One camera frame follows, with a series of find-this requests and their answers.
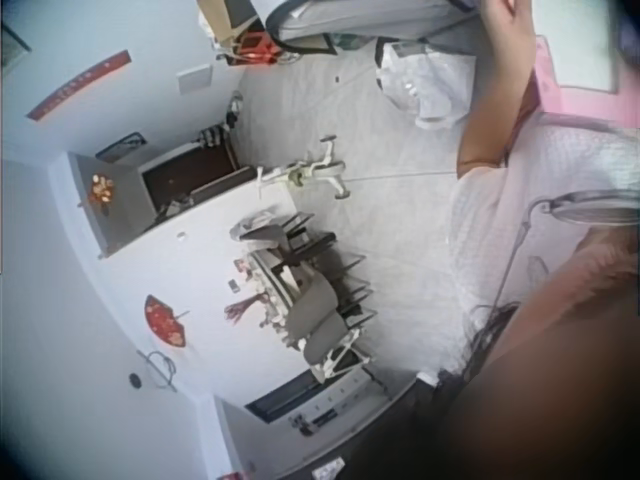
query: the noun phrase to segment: red wall hanging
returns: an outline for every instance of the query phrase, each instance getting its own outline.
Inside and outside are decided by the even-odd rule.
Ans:
[[[79,75],[76,75],[45,98],[37,107],[27,114],[27,117],[39,122],[45,117],[45,115],[51,113],[54,109],[59,107],[62,102],[68,100],[86,86],[92,84],[99,78],[124,67],[128,63],[131,63],[131,56],[127,50],[123,50],[100,63],[96,63],[93,67],[88,68]]]
[[[153,295],[149,295],[144,304],[144,314],[151,331],[165,343],[172,347],[185,347],[187,339],[184,334],[184,326],[178,322],[178,318],[189,312],[185,312],[177,317],[173,314],[173,309],[165,305]]]

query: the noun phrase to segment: dark doorway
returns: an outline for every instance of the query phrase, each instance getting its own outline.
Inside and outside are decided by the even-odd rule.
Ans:
[[[234,172],[224,147],[196,148],[145,172],[142,177],[157,211]]]

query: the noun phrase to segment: orange object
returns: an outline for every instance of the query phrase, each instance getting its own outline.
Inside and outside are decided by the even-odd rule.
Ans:
[[[123,50],[120,53],[116,53],[115,55],[104,59],[100,63],[96,63],[94,66],[73,77],[45,98],[27,114],[27,117],[39,122],[46,115],[56,109],[61,103],[71,98],[83,88],[129,63],[131,63],[131,56],[127,50]]]
[[[239,45],[234,48],[234,53],[243,60],[238,64],[244,65],[271,65],[276,63],[282,52],[269,34],[262,32],[245,32],[238,38]]]
[[[160,340],[172,347],[183,348],[187,345],[184,326],[178,322],[171,307],[149,295],[144,303],[144,314],[149,328]]]

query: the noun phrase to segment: white shirt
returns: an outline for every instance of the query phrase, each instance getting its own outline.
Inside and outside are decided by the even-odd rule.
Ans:
[[[544,125],[523,128],[507,168],[475,168],[456,185],[449,249],[460,304],[486,320],[528,205],[537,198],[602,189],[640,189],[640,142],[613,132]],[[536,212],[500,305],[521,301],[568,260],[588,227]]]

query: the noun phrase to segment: red fan decoration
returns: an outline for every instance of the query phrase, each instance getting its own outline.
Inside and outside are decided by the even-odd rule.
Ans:
[[[178,322],[179,316],[173,315],[173,309],[165,305],[153,295],[149,295],[144,304],[144,314],[147,317],[149,328],[156,336],[172,347],[185,347],[187,339],[184,335],[184,326]]]

